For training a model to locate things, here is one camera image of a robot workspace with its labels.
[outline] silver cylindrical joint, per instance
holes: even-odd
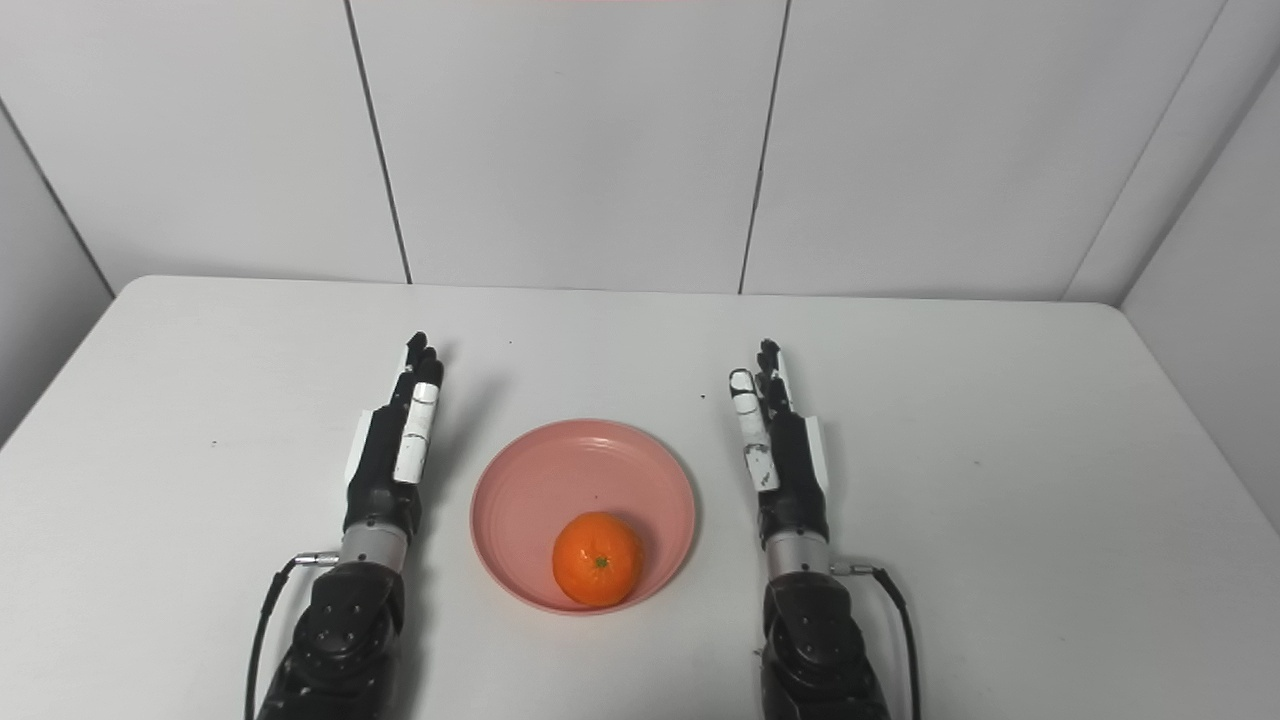
[[[337,552],[300,552],[293,556],[293,564],[300,566],[316,565],[320,568],[333,568],[338,564]]]
[[[849,560],[837,560],[831,564],[832,575],[870,575],[876,573],[874,565],[868,565],[865,562],[850,562]]]
[[[831,573],[831,550],[817,533],[783,530],[764,542],[769,579],[788,573]]]
[[[396,573],[404,569],[408,538],[404,532],[387,523],[360,523],[342,536],[338,562],[376,562]]]

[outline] robotic arm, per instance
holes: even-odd
[[[312,584],[311,605],[298,619],[257,719],[375,720],[390,705],[404,624],[401,570],[422,518],[417,483],[443,379],[435,348],[425,334],[415,334],[390,401],[370,419],[347,486],[342,550],[300,555],[275,575],[253,642],[247,720],[253,717],[266,619],[294,565],[333,569]]]
[[[850,597],[833,577],[828,548],[826,460],[817,418],[801,418],[790,396],[782,351],[760,343],[760,372],[730,374],[748,471],[759,497],[759,537],[769,580],[764,591],[760,688],[767,720],[888,720],[879,680]],[[905,601],[883,569],[872,574],[902,611],[911,664],[913,715],[919,717],[914,638]]]

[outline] wall seam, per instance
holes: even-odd
[[[755,233],[755,211],[760,206],[760,186],[764,184],[764,156],[769,150],[769,131],[773,128],[773,104],[778,97],[778,76],[782,73],[782,50],[787,45],[787,24],[791,20],[791,0],[782,9],[782,31],[778,33],[778,58],[773,63],[773,85],[769,87],[769,109],[764,115],[764,138],[760,141],[760,164],[755,169],[755,193],[751,196],[751,217],[746,223],[746,245],[742,247],[742,270],[737,275],[737,293],[746,284],[746,263],[751,256],[751,236]]]
[[[365,94],[365,109],[369,110],[369,127],[374,133],[374,149],[378,151],[378,165],[383,172],[383,187],[387,191],[387,208],[392,214],[392,227],[396,229],[396,247],[399,250],[401,266],[404,269],[404,283],[413,284],[413,272],[408,265],[408,251],[404,250],[404,233],[401,231],[399,211],[396,208],[396,192],[392,190],[392,176],[387,169],[387,152],[383,150],[383,133],[378,129],[378,113],[374,111],[374,95],[369,90],[369,73],[365,69],[365,54],[360,49],[360,33],[356,32],[356,15],[351,10],[351,0],[342,0],[347,13],[347,29],[351,31],[351,49],[356,55],[356,69],[360,70],[360,87]]]
[[[27,137],[22,135],[22,128],[18,127],[18,122],[14,120],[13,114],[9,111],[9,106],[5,105],[3,97],[0,97],[0,117],[3,117],[4,120],[9,123],[9,127],[13,128],[13,135],[18,138],[18,145],[22,146],[22,151],[27,154],[27,159],[31,160],[32,167],[36,168],[36,173],[40,176],[40,182],[45,186],[45,192],[49,193],[49,197],[54,201],[54,206],[58,208],[58,214],[63,217],[63,222],[65,222],[67,227],[72,231],[72,237],[76,238],[76,245],[79,246],[81,252],[84,254],[84,259],[88,260],[88,265],[93,269],[93,274],[97,275],[97,279],[102,283],[102,287],[106,288],[106,293],[111,296],[111,300],[115,300],[115,290],[111,287],[111,283],[106,282],[102,266],[97,264],[97,258],[93,256],[88,245],[84,243],[84,237],[81,236],[79,228],[76,227],[76,222],[72,220],[72,217],[67,213],[67,206],[63,205],[63,199],[58,196],[58,191],[55,191],[52,183],[49,182],[49,176],[45,174],[45,169],[40,165],[40,160],[36,159],[36,154],[31,150]]]
[[[1239,131],[1240,126],[1244,124],[1244,118],[1247,118],[1249,111],[1253,110],[1253,105],[1257,104],[1258,97],[1262,95],[1262,91],[1266,90],[1267,83],[1271,82],[1271,77],[1275,76],[1276,72],[1280,72],[1280,44],[1277,44],[1271,59],[1267,60],[1266,69],[1263,69],[1253,87],[1249,88],[1249,94],[1244,99],[1244,102],[1240,104],[1240,108],[1236,109],[1231,120],[1226,124],[1221,137],[1217,138],[1217,142],[1213,143],[1213,147],[1206,155],[1204,161],[1201,163],[1201,167],[1192,178],[1192,182],[1188,183],[1183,196],[1178,200],[1178,205],[1174,208],[1174,211],[1169,214],[1165,224],[1160,227],[1160,232],[1156,233],[1155,242],[1151,243],[1151,247],[1147,249],[1142,261],[1138,263],[1138,268],[1134,270],[1133,277],[1129,278],[1129,282],[1121,288],[1117,305],[1124,305],[1129,293],[1133,292],[1133,287],[1138,284],[1138,278],[1147,272],[1147,266],[1151,265],[1152,259],[1156,258],[1156,252],[1165,243],[1165,240],[1169,238],[1169,234],[1174,232],[1174,227],[1178,225],[1178,220],[1181,219],[1183,213],[1187,211],[1187,206],[1190,205],[1192,199],[1196,197],[1197,192],[1199,192],[1201,186],[1204,184],[1204,179],[1213,170],[1213,165],[1217,164],[1217,160],[1222,156],[1226,146],[1231,142],[1231,138],[1235,137],[1236,131]]]
[[[1160,126],[1165,123],[1165,115],[1167,115],[1169,109],[1174,106],[1174,100],[1178,97],[1178,94],[1183,90],[1183,85],[1187,82],[1187,77],[1190,76],[1192,68],[1196,67],[1196,60],[1199,59],[1201,51],[1204,50],[1204,44],[1208,42],[1210,36],[1213,35],[1213,28],[1217,27],[1217,20],[1219,18],[1222,17],[1222,10],[1226,9],[1226,4],[1230,0],[1222,0],[1222,4],[1217,6],[1217,12],[1213,14],[1213,19],[1208,23],[1208,27],[1204,29],[1204,35],[1201,37],[1199,45],[1196,46],[1196,51],[1192,53],[1190,60],[1187,63],[1187,67],[1183,68],[1183,74],[1181,77],[1178,78],[1178,85],[1175,85],[1174,91],[1169,94],[1169,100],[1165,102],[1165,106],[1160,110],[1160,117],[1157,117],[1155,124],[1151,126],[1151,132],[1147,135],[1147,140],[1143,141],[1142,150],[1138,151],[1138,155],[1134,158],[1133,164],[1129,167],[1129,172],[1125,174],[1124,182],[1120,184],[1120,190],[1117,190],[1115,197],[1111,199],[1111,205],[1107,208],[1107,211],[1102,215],[1102,222],[1098,223],[1097,229],[1093,232],[1093,238],[1089,240],[1089,245],[1084,249],[1084,252],[1080,255],[1080,261],[1075,264],[1075,270],[1071,273],[1071,277],[1068,278],[1066,284],[1062,287],[1062,292],[1059,295],[1057,299],[1059,302],[1066,299],[1066,293],[1071,291],[1071,286],[1075,283],[1075,278],[1079,277],[1080,269],[1084,268],[1084,261],[1088,260],[1089,254],[1093,252],[1093,247],[1094,245],[1097,245],[1098,237],[1102,236],[1102,229],[1107,225],[1107,220],[1111,219],[1111,214],[1115,213],[1116,205],[1120,204],[1120,197],[1124,196],[1125,188],[1129,187],[1129,182],[1133,181],[1133,176],[1134,173],[1137,173],[1138,167],[1142,164],[1142,159],[1146,158],[1147,155],[1147,149],[1151,147],[1151,141],[1156,137],[1156,133],[1160,131]],[[1157,238],[1152,238],[1152,242],[1155,243],[1158,241]]]

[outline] pink bowl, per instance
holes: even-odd
[[[626,520],[644,542],[645,568],[625,601],[589,607],[552,577],[552,547],[570,520],[600,510]],[[608,420],[563,420],[504,447],[471,497],[471,541],[485,570],[517,598],[543,610],[594,615],[658,592],[694,541],[694,493],[658,441]]]

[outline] robotic hand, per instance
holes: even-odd
[[[404,624],[401,570],[422,518],[417,483],[430,446],[444,365],[426,336],[408,342],[390,401],[369,421],[347,486],[342,550],[303,553],[276,573],[250,660],[246,720],[266,620],[296,565],[333,566],[311,585],[311,605],[266,691],[259,720],[375,720],[390,705]]]
[[[888,720],[850,597],[833,577],[827,529],[826,460],[817,418],[801,418],[790,396],[782,351],[765,340],[760,372],[730,374],[744,456],[759,493],[759,532],[769,582],[764,591],[760,689],[767,720]],[[902,612],[911,665],[913,715],[919,717],[914,638],[905,600],[881,568],[870,574]]]

